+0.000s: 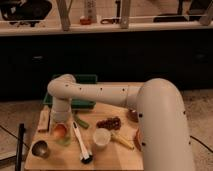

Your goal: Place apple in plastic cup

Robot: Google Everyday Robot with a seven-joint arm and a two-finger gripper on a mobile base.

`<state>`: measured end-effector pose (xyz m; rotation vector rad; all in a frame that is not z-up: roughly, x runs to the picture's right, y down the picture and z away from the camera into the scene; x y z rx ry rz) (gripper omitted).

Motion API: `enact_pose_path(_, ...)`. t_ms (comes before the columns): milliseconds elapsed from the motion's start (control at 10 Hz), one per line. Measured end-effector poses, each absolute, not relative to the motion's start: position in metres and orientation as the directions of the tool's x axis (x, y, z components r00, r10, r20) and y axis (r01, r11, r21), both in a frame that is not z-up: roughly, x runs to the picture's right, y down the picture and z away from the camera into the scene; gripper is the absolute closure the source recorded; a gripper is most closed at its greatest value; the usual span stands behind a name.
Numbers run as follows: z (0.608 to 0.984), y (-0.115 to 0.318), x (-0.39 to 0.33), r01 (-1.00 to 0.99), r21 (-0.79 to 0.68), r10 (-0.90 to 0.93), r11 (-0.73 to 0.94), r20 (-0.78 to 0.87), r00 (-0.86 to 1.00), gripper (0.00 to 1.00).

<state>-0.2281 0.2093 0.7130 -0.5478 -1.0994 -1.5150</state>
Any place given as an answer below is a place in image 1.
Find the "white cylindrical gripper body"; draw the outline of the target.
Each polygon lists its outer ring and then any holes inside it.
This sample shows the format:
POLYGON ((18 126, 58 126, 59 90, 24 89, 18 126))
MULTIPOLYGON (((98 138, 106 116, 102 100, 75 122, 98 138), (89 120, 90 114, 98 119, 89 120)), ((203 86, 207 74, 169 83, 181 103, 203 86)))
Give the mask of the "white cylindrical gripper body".
POLYGON ((54 98, 52 101, 51 118, 55 122, 67 122, 71 115, 71 104, 67 99, 54 98))

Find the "translucent green gripper finger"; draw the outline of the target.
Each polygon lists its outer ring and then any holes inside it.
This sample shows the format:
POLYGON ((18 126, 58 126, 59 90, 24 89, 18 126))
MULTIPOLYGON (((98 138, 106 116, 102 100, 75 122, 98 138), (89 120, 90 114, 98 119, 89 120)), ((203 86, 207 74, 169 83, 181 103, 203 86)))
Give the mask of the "translucent green gripper finger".
POLYGON ((70 130, 69 130, 69 128, 66 125, 64 125, 64 126, 67 129, 67 133, 66 133, 66 135, 63 138, 59 138, 58 142, 61 145, 68 146, 70 144, 70 142, 71 142, 70 130))

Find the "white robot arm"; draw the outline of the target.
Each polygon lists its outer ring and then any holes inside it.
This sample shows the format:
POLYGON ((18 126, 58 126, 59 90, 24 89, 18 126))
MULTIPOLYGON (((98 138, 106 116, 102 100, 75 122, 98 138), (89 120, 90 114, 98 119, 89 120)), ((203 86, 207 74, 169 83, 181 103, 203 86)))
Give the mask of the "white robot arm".
POLYGON ((170 81, 155 78, 141 85, 79 84, 64 74, 51 80, 47 90, 56 115, 66 114, 72 99, 135 110, 144 171, 195 171, 184 102, 170 81))

